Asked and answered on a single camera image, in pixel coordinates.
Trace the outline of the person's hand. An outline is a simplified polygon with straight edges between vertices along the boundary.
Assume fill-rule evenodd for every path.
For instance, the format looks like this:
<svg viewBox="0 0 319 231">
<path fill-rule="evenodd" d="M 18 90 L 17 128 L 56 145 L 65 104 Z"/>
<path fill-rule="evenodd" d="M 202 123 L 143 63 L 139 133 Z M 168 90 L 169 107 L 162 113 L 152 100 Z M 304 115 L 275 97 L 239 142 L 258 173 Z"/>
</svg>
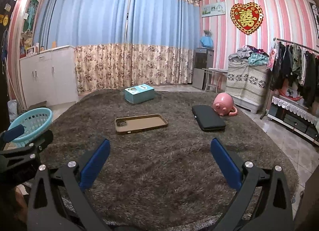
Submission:
<svg viewBox="0 0 319 231">
<path fill-rule="evenodd" d="M 22 192 L 21 192 L 21 190 L 19 189 L 18 186 L 16 186 L 14 188 L 14 190 L 15 190 L 15 195 L 16 195 L 16 201 L 17 201 L 17 203 L 20 206 L 20 210 L 18 211 L 18 217 L 21 220 L 26 221 L 27 214 L 28 214 L 28 206 L 27 206 L 27 203 L 26 203 L 26 201 L 24 199 L 24 195 L 22 194 Z"/>
</svg>

